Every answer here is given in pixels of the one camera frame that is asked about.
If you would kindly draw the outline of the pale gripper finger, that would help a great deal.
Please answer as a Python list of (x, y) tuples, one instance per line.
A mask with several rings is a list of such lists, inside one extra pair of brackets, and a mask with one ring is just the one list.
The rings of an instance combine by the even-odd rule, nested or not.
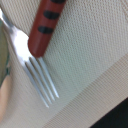
[(10, 55), (3, 23), (0, 21), (0, 122), (2, 121), (10, 95)]

